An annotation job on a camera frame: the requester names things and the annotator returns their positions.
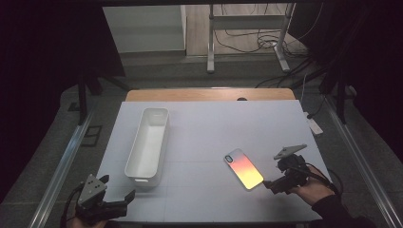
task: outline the wooden table edge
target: wooden table edge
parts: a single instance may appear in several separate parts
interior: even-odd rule
[[[175,88],[136,89],[127,93],[126,102],[196,102],[196,101],[295,100],[289,88]]]

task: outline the phone case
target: phone case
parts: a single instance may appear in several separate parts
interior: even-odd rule
[[[250,190],[263,182],[263,176],[248,157],[243,154],[242,150],[235,149],[225,155],[224,161],[237,174],[246,189]]]

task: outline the white plastic container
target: white plastic container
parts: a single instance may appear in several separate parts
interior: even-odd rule
[[[168,116],[166,108],[143,111],[125,167],[125,174],[137,186],[154,187],[160,183],[168,139]]]

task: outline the white tabletop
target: white tabletop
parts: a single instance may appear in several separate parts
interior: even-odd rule
[[[303,158],[329,177],[298,101],[124,102],[97,177],[110,176],[106,201],[135,188],[125,164],[144,109],[169,110],[169,137],[161,183],[136,189],[122,221],[296,222],[319,215],[296,195],[276,194],[263,184],[252,191],[223,161],[240,148],[265,180],[283,176],[273,157],[283,146],[307,144]]]

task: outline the power strip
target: power strip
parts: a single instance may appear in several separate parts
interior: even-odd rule
[[[305,117],[307,117],[309,115],[308,112],[304,112],[303,114],[305,114]],[[312,134],[314,134],[314,136],[319,136],[319,135],[323,134],[323,130],[320,128],[319,125],[317,125],[317,123],[314,121],[314,119],[306,118],[306,121],[307,121],[309,127],[311,128]]]

